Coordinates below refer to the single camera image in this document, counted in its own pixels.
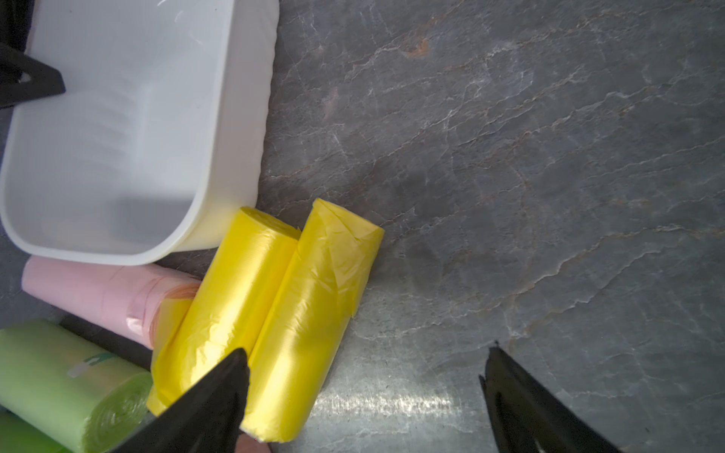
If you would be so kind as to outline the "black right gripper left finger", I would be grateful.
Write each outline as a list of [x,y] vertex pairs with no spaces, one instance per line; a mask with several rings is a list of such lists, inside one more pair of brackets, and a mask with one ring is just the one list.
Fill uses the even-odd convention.
[[116,452],[233,452],[245,416],[250,371],[245,349],[228,354],[156,420]]

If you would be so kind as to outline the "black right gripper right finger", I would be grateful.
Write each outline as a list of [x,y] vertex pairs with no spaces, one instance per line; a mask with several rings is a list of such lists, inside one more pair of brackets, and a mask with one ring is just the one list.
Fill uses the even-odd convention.
[[500,452],[617,452],[499,345],[479,376]]

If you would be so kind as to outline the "yellow trash bag roll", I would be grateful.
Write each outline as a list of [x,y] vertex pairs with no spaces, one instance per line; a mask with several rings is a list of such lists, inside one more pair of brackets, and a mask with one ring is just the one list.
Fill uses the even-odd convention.
[[351,318],[357,313],[384,231],[315,200],[249,360],[241,429],[288,443],[308,420]]
[[253,349],[299,237],[299,230],[262,211],[236,213],[196,295],[160,305],[151,413],[166,411],[230,352]]

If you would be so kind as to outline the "pink trash bag roll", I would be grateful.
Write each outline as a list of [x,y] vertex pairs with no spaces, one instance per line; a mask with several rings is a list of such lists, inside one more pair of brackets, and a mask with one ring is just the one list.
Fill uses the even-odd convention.
[[192,298],[201,281],[158,264],[117,266],[33,256],[24,292],[144,347],[153,349],[160,305]]

